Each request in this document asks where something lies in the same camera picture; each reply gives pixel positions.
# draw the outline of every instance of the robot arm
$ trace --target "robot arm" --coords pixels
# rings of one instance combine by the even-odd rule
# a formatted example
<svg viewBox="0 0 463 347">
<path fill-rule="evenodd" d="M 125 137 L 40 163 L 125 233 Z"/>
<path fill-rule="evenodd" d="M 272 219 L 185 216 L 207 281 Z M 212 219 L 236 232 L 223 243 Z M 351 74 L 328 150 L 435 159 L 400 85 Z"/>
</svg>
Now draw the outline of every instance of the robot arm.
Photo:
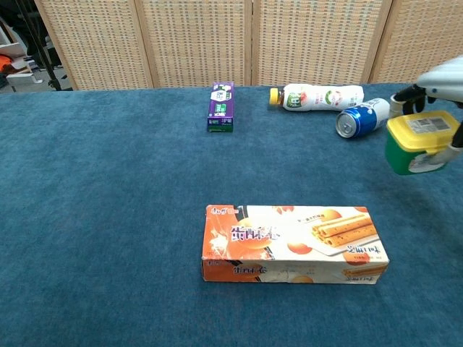
<svg viewBox="0 0 463 347">
<path fill-rule="evenodd" d="M 436 99 L 455 102 L 463 108 L 463 56 L 446 61 L 418 77 L 416 83 L 391 96 L 389 117 L 421 112 L 426 97 L 433 103 Z M 463 151 L 463 122 L 456 131 L 451 144 L 432 159 L 433 163 L 444 163 Z"/>
</svg>

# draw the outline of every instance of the white bottle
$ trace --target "white bottle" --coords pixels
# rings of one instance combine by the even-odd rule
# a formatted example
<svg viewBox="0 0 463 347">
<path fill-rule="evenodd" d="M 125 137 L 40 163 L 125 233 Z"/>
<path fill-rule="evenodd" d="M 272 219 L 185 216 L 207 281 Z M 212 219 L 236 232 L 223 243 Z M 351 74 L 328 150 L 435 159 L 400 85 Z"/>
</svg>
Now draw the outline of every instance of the white bottle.
<svg viewBox="0 0 463 347">
<path fill-rule="evenodd" d="M 363 96 L 363 88 L 359 85 L 337 87 L 292 83 L 283 90 L 271 88 L 270 104 L 281 105 L 289 111 L 343 111 L 363 102 Z"/>
</svg>

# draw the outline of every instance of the blue can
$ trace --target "blue can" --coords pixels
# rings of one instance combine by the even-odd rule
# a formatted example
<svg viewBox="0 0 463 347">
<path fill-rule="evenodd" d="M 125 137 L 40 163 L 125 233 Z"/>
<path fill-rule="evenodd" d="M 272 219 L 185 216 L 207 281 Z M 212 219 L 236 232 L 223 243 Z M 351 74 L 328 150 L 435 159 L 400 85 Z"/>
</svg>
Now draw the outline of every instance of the blue can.
<svg viewBox="0 0 463 347">
<path fill-rule="evenodd" d="M 380 98 L 346 108 L 336 118 L 336 131 L 342 137 L 360 137 L 386 125 L 389 103 Z"/>
</svg>

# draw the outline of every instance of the rattan panel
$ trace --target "rattan panel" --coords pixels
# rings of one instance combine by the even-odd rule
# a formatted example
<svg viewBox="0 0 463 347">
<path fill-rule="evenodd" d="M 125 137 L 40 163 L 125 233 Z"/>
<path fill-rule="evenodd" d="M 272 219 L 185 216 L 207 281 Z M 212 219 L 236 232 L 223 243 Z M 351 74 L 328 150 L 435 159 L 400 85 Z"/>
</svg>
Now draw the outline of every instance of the rattan panel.
<svg viewBox="0 0 463 347">
<path fill-rule="evenodd" d="M 413 82 L 463 53 L 463 0 L 395 1 L 371 82 Z"/>
<path fill-rule="evenodd" d="M 255 0 L 252 83 L 366 82 L 389 6 L 381 0 Z"/>
<path fill-rule="evenodd" d="M 250 0 L 137 0 L 155 85 L 250 84 Z"/>
<path fill-rule="evenodd" d="M 78 89 L 152 87 L 133 1 L 36 0 Z"/>
</svg>

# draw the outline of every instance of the cardboard box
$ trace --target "cardboard box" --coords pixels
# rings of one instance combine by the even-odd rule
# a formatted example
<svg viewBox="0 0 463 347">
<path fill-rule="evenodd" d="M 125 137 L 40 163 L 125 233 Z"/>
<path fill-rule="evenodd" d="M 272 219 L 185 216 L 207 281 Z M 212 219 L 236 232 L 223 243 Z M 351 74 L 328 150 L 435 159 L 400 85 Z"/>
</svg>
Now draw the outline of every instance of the cardboard box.
<svg viewBox="0 0 463 347">
<path fill-rule="evenodd" d="M 234 83 L 214 82 L 209 103 L 208 132 L 233 132 Z"/>
<path fill-rule="evenodd" d="M 204 280 L 374 284 L 389 259 L 365 207 L 206 208 Z"/>
</svg>

